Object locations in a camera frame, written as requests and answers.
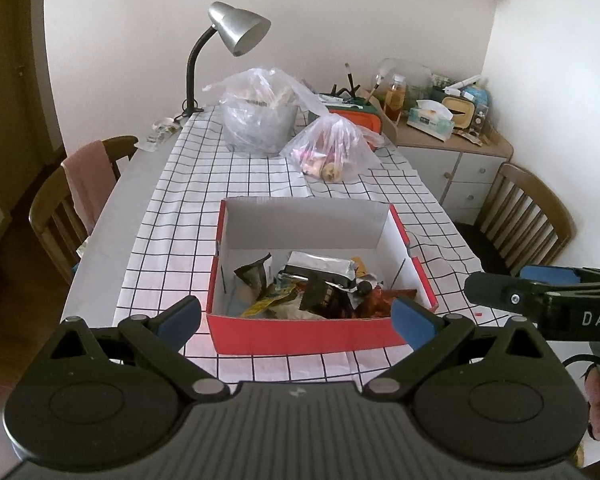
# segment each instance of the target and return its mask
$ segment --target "silver screw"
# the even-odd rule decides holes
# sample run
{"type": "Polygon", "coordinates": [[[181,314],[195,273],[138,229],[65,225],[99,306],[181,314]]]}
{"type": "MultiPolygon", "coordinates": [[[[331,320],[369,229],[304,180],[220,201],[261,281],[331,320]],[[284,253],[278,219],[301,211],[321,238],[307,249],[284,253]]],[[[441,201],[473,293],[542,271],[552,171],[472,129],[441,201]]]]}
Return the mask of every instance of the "silver screw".
{"type": "Polygon", "coordinates": [[[369,381],[369,389],[378,395],[394,394],[400,389],[400,383],[389,377],[378,377],[369,381]]]}
{"type": "Polygon", "coordinates": [[[193,391],[199,395],[217,395],[224,390],[224,383],[218,379],[199,379],[193,383],[193,391]]]}

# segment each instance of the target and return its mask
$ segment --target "white tablecloth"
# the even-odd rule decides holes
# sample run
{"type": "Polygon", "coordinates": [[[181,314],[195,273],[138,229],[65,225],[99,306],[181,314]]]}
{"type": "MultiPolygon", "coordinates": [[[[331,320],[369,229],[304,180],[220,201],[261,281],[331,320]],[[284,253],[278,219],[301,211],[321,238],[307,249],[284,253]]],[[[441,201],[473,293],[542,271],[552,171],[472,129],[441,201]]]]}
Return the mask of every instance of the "white tablecloth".
{"type": "MultiPolygon", "coordinates": [[[[299,114],[296,132],[306,125],[299,114]]],[[[417,172],[389,145],[376,151],[382,170],[344,184],[309,182],[283,158],[229,152],[219,110],[209,107],[187,122],[158,181],[129,257],[114,324],[130,314],[155,316],[193,294],[206,305],[216,250],[220,201],[227,196],[331,196],[395,205],[412,255],[424,265],[440,304],[437,313],[459,312],[477,324],[503,326],[507,312],[471,307],[462,293],[480,261],[458,234],[417,172]]],[[[184,355],[220,380],[341,381],[358,386],[411,352],[408,346],[304,356],[218,355],[205,314],[184,355]]]]}

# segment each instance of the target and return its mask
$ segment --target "silver lamp shade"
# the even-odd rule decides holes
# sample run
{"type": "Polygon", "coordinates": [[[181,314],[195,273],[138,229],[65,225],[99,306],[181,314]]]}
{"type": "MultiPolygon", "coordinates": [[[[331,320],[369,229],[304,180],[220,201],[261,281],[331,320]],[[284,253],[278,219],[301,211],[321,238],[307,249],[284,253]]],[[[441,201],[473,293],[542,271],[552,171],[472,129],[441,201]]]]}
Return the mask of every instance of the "silver lamp shade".
{"type": "Polygon", "coordinates": [[[209,18],[222,42],[234,56],[242,56],[256,46],[271,27],[271,22],[255,12],[236,9],[222,2],[209,7],[209,18]]]}

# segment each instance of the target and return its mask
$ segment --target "dining table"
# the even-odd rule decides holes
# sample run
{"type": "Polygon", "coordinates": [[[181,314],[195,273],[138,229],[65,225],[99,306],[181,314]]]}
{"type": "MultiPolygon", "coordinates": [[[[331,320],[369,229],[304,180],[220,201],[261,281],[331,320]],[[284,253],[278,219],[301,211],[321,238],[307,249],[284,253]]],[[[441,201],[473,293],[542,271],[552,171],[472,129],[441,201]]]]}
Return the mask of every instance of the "dining table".
{"type": "MultiPolygon", "coordinates": [[[[310,120],[299,112],[294,133],[310,120]]],[[[479,326],[510,317],[470,304],[464,280],[481,270],[455,225],[411,167],[385,138],[380,165],[342,183],[327,184],[296,171],[283,157],[231,151],[219,107],[192,115],[155,152],[138,151],[122,171],[80,261],[63,317],[91,327],[114,326],[133,314],[156,316],[181,298],[202,305],[200,328],[180,351],[232,390],[241,381],[363,384],[411,353],[408,345],[334,354],[222,355],[204,313],[221,201],[232,196],[331,197],[393,204],[438,300],[436,314],[458,313],[479,326]]],[[[550,342],[560,359],[590,353],[586,342],[550,342]]],[[[578,381],[587,365],[569,368],[578,381]]],[[[598,449],[590,443],[592,449],[598,449]]]]}

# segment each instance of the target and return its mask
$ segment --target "chair backrest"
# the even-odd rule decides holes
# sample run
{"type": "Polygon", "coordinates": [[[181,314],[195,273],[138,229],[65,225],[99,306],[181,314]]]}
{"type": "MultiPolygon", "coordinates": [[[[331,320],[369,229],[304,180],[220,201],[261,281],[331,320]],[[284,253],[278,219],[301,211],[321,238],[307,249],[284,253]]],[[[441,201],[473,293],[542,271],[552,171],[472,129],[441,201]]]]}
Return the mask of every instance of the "chair backrest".
{"type": "MultiPolygon", "coordinates": [[[[120,178],[116,161],[124,157],[131,160],[136,152],[136,142],[138,140],[133,136],[102,141],[116,179],[120,178]]],[[[57,168],[36,193],[29,210],[29,223],[62,277],[70,284],[74,277],[72,268],[79,261],[75,251],[86,240],[87,231],[75,212],[64,168],[57,168]]]]}
{"type": "Polygon", "coordinates": [[[533,173],[509,162],[498,170],[475,225],[513,276],[525,265],[549,265],[573,238],[571,215],[533,173]]]}

